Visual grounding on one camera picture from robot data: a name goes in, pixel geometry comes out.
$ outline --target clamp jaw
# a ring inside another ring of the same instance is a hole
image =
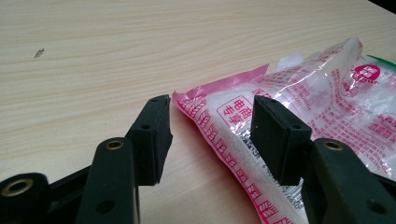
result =
[[[173,135],[168,95],[148,100],[125,137],[99,144],[92,165],[49,185],[42,174],[0,183],[0,223],[140,223],[139,186],[161,180]]]
[[[255,96],[250,139],[281,186],[304,180],[310,223],[394,223],[396,183],[372,174],[352,149],[319,138],[277,100]]]

